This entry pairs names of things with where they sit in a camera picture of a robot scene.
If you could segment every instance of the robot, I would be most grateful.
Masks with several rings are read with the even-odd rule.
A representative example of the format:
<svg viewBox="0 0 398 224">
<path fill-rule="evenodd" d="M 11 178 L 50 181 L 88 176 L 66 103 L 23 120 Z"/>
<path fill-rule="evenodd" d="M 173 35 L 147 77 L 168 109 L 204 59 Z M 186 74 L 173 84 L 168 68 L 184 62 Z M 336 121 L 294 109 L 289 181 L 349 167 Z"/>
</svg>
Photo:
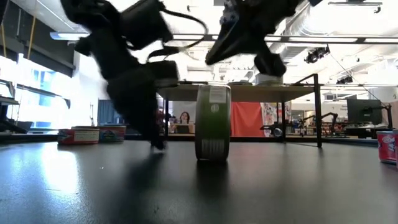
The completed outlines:
<svg viewBox="0 0 398 224">
<path fill-rule="evenodd" d="M 286 67 L 277 54 L 270 52 L 264 38 L 275 32 L 281 20 L 293 16 L 295 8 L 303 1 L 224 0 L 221 30 L 206 56 L 206 64 L 212 65 L 236 54 L 254 54 L 254 64 L 261 74 L 281 77 Z M 322 0 L 309 1 L 315 6 Z M 206 24 L 194 17 L 168 11 L 159 0 L 140 0 L 123 12 L 106 0 L 61 0 L 61 3 L 72 22 L 91 32 L 76 43 L 75 50 L 95 58 L 108 82 L 106 91 L 116 111 L 152 146 L 163 149 L 164 140 L 156 122 L 156 92 L 158 88 L 177 85 L 177 65 L 166 60 L 141 64 L 130 50 L 141 50 L 156 40 L 167 43 L 173 39 L 160 12 L 197 21 L 207 34 Z M 150 57 L 180 51 L 179 47 L 164 46 Z"/>
</svg>

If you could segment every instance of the woman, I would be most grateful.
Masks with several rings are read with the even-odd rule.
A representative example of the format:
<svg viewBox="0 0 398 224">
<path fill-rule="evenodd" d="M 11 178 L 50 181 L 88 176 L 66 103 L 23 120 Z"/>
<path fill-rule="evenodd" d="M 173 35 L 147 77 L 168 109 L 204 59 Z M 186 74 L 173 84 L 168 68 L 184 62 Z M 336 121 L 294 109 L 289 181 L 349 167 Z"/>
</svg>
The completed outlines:
<svg viewBox="0 0 398 224">
<path fill-rule="evenodd" d="M 180 115 L 180 124 L 189 124 L 190 116 L 188 112 L 182 112 Z"/>
<path fill-rule="evenodd" d="M 190 124 L 190 115 L 188 112 L 184 111 L 180 115 L 180 119 L 172 124 L 170 127 L 170 132 L 175 132 L 178 134 L 190 134 L 194 133 L 193 124 Z"/>
</svg>

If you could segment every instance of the poster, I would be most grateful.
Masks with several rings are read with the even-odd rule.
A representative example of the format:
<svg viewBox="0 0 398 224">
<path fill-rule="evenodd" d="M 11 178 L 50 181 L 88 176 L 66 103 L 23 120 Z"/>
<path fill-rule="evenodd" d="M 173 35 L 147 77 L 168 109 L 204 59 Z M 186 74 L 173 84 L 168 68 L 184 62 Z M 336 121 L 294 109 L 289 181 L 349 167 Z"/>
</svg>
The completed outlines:
<svg viewBox="0 0 398 224">
<path fill-rule="evenodd" d="M 273 125 L 277 121 L 277 113 L 279 114 L 279 123 L 282 122 L 282 104 L 279 103 L 260 103 L 262 113 L 262 125 Z M 285 103 L 285 118 L 289 121 L 292 120 L 292 102 Z M 270 130 L 264 130 L 265 137 L 271 135 Z"/>
</svg>

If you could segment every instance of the red can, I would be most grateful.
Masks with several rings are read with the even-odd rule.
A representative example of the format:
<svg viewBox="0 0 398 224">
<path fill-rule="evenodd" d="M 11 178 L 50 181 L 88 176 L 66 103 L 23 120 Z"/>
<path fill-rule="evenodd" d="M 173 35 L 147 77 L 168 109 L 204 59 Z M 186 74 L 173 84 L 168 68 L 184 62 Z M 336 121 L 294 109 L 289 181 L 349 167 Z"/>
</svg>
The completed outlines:
<svg viewBox="0 0 398 224">
<path fill-rule="evenodd" d="M 398 134 L 392 131 L 378 131 L 377 141 L 379 142 L 379 158 L 381 162 L 396 164 L 396 142 Z"/>
<path fill-rule="evenodd" d="M 60 129 L 58 130 L 58 143 L 65 145 L 97 144 L 99 135 L 100 130 L 93 128 Z"/>
<path fill-rule="evenodd" d="M 397 164 L 397 169 L 398 169 L 398 130 L 393 130 L 395 136 L 396 136 L 396 164 Z"/>
</svg>

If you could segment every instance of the table surface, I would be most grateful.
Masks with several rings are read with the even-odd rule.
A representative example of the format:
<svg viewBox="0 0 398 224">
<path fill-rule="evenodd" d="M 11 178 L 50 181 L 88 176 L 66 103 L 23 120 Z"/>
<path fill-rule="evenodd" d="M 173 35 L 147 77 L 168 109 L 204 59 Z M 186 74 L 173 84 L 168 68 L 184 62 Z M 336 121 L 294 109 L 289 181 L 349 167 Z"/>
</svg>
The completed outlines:
<svg viewBox="0 0 398 224">
<path fill-rule="evenodd" d="M 398 171 L 377 147 L 193 142 L 0 147 L 0 223 L 396 223 Z"/>
<path fill-rule="evenodd" d="M 199 85 L 179 85 L 163 88 L 159 95 L 170 101 L 196 101 Z M 313 87 L 305 86 L 231 86 L 233 102 L 288 102 L 313 93 Z"/>
</svg>

